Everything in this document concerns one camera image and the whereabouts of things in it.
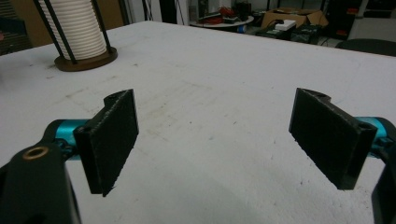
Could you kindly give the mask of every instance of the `brown circular base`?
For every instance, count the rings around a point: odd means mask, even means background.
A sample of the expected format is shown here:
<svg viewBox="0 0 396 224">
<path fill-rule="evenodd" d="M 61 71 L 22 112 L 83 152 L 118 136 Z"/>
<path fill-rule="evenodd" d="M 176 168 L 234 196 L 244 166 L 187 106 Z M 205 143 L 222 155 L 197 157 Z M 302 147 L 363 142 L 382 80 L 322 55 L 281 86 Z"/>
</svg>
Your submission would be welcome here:
<svg viewBox="0 0 396 224">
<path fill-rule="evenodd" d="M 77 60 L 76 64 L 73 64 L 72 61 L 67 60 L 64 56 L 59 56 L 55 59 L 55 65 L 59 70 L 64 72 L 84 71 L 111 63 L 116 60 L 117 56 L 117 50 L 115 48 L 111 48 L 111 52 L 107 50 L 99 56 L 90 59 Z"/>
</svg>

